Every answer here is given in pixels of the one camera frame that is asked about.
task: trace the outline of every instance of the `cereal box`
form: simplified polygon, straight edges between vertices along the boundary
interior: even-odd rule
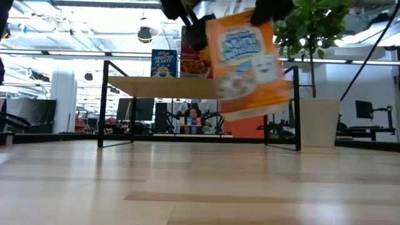
[[[151,76],[176,78],[178,74],[178,53],[176,50],[158,50],[151,52]]]
[[[194,50],[186,41],[186,27],[182,27],[181,78],[213,78],[209,49]]]
[[[253,11],[207,21],[216,93],[227,121],[278,112],[289,85],[273,44],[272,24],[250,24]]]

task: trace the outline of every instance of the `wooden floor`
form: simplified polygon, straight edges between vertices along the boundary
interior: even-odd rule
[[[0,149],[0,224],[398,225],[400,154],[258,144],[23,144]]]

